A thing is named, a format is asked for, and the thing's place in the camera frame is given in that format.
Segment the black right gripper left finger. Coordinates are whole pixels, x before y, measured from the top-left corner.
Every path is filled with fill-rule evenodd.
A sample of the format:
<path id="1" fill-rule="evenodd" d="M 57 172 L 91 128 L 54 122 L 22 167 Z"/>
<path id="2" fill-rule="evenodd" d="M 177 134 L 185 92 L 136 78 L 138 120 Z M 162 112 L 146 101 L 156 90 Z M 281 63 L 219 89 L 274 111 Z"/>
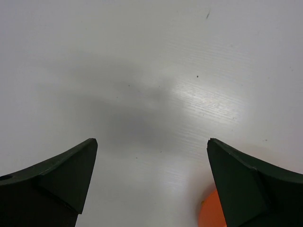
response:
<path id="1" fill-rule="evenodd" d="M 73 227 L 83 212 L 97 156 L 89 138 L 77 146 L 0 178 L 2 227 Z"/>

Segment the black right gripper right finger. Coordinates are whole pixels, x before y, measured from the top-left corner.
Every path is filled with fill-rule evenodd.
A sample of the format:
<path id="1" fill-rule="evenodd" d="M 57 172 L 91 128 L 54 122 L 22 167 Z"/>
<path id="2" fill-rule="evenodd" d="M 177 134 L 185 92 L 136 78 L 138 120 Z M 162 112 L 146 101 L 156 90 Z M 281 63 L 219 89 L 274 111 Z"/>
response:
<path id="1" fill-rule="evenodd" d="M 301 227 L 303 176 L 211 138 L 207 154 L 227 226 Z"/>

